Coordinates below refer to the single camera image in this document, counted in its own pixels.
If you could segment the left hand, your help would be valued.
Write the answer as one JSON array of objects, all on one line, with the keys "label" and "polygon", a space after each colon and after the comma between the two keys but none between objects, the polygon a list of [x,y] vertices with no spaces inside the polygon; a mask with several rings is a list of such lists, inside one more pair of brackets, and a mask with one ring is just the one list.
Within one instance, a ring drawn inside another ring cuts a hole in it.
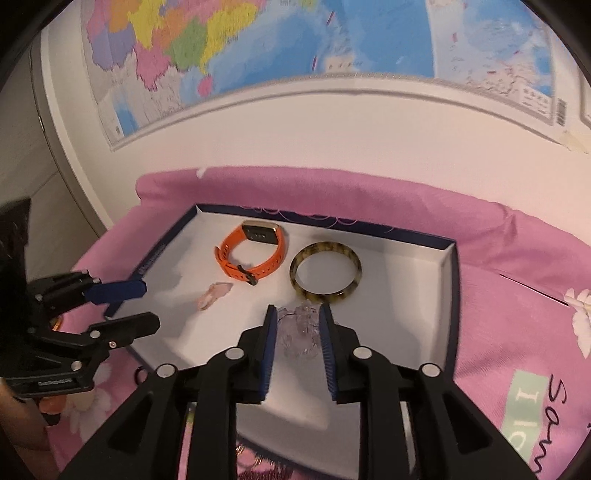
[{"label": "left hand", "polygon": [[20,459],[36,479],[57,479],[46,423],[34,402],[18,401],[1,380],[1,427]]}]

